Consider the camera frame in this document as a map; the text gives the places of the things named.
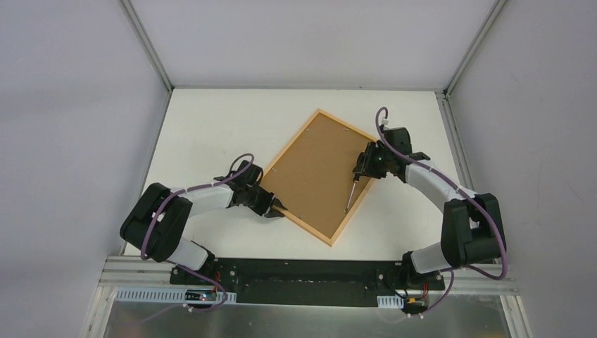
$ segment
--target cork board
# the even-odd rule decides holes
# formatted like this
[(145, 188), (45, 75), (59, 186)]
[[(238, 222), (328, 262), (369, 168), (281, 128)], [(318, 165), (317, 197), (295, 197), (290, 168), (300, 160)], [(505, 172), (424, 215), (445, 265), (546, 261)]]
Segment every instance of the cork board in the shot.
[(360, 179), (344, 213), (358, 154), (375, 140), (317, 110), (266, 168), (260, 185), (276, 193), (288, 219), (331, 246), (373, 183)]

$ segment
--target white cable clip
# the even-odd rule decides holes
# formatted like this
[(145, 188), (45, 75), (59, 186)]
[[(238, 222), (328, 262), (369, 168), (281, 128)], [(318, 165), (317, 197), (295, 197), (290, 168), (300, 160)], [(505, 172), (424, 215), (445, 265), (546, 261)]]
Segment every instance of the white cable clip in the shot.
[(458, 187), (456, 188), (456, 193), (457, 193), (457, 194), (461, 194), (461, 193), (463, 193), (463, 192), (465, 192), (465, 191), (464, 191), (464, 187), (463, 187), (462, 185), (460, 185), (460, 184), (459, 184), (459, 185), (458, 185)]

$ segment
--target white table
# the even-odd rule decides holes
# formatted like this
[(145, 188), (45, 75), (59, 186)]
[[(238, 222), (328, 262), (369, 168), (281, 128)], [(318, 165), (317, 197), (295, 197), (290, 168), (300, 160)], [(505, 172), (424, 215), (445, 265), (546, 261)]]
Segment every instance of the white table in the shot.
[[(239, 154), (266, 167), (317, 108), (370, 133), (387, 106), (389, 127), (407, 127), (423, 151), (457, 180), (435, 93), (290, 89), (176, 89), (146, 186), (189, 187), (225, 175)], [(398, 260), (439, 241), (441, 213), (398, 178), (376, 182), (333, 247), (289, 220), (259, 218), (248, 208), (211, 211), (189, 220), (184, 236), (217, 256)], [(139, 251), (127, 246), (125, 254)]]

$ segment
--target gray wall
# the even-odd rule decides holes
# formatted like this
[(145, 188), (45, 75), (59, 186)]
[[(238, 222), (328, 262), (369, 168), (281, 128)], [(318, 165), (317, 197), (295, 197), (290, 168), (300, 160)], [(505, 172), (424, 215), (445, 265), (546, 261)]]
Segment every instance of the gray wall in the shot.
[(0, 337), (78, 337), (166, 94), (116, 0), (0, 4)]
[(176, 86), (442, 89), (494, 0), (134, 0)]
[(593, 337), (597, 2), (512, 0), (451, 98), (536, 337)]

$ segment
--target wooden frame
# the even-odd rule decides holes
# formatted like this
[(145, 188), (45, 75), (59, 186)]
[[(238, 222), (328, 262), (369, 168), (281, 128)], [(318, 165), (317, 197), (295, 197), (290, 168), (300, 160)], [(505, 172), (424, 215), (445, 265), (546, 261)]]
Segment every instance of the wooden frame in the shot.
[[(373, 137), (372, 135), (369, 135), (366, 132), (363, 132), (362, 130), (359, 130), (358, 128), (356, 128), (356, 127), (354, 127), (354, 126), (352, 126), (352, 125), (344, 122), (343, 120), (340, 120), (337, 117), (335, 117), (335, 116), (333, 116), (333, 115), (331, 115), (331, 114), (329, 114), (329, 113), (327, 113), (325, 111), (322, 111), (321, 109), (318, 109), (318, 110), (316, 110), (314, 112), (314, 114), (312, 114), (311, 117), (309, 117), (309, 119), (303, 124), (303, 126), (301, 127), (301, 129), (292, 137), (292, 139), (290, 139), (290, 141), (286, 144), (286, 146), (278, 153), (278, 155), (274, 158), (274, 160), (271, 162), (271, 164), (265, 169), (265, 174), (264, 174), (264, 177), (263, 177), (264, 179), (268, 176), (268, 173), (272, 172), (272, 169), (276, 166), (276, 163), (289, 150), (289, 148), (293, 145), (293, 143), (304, 132), (307, 131), (308, 126), (319, 115), (323, 115), (323, 116), (325, 116), (325, 117), (333, 120), (334, 122), (339, 123), (340, 125), (344, 126), (345, 128), (348, 128), (348, 129), (350, 129), (350, 130), (352, 130), (354, 132), (357, 132), (358, 134), (366, 137), (367, 139), (369, 139), (371, 141), (375, 141), (376, 140), (376, 138)], [(338, 239), (338, 236), (342, 233), (342, 230), (344, 230), (344, 228), (346, 227), (346, 224), (348, 224), (348, 221), (351, 219), (351, 217), (355, 213), (357, 207), (360, 205), (360, 203), (365, 198), (365, 195), (367, 194), (367, 192), (369, 191), (369, 189), (373, 185), (373, 182), (374, 182), (374, 180), (368, 180), (368, 182), (366, 183), (366, 185), (363, 188), (362, 192), (353, 201), (353, 203), (351, 204), (350, 209), (348, 210), (348, 213), (344, 216), (344, 219), (342, 220), (342, 222), (340, 223), (340, 225), (338, 226), (338, 228), (335, 230), (334, 234), (331, 237), (328, 237), (325, 234), (321, 233), (321, 231), (319, 231), (318, 229), (316, 229), (313, 226), (309, 225), (307, 222), (303, 221), (297, 215), (294, 215), (290, 211), (281, 211), (281, 212), (284, 214), (284, 216), (286, 216), (292, 222), (296, 223), (298, 226), (300, 226), (303, 229), (307, 230), (307, 232), (311, 233), (312, 235), (314, 235), (315, 237), (317, 237), (318, 239), (320, 239), (322, 242), (324, 242), (327, 245), (331, 246)]]

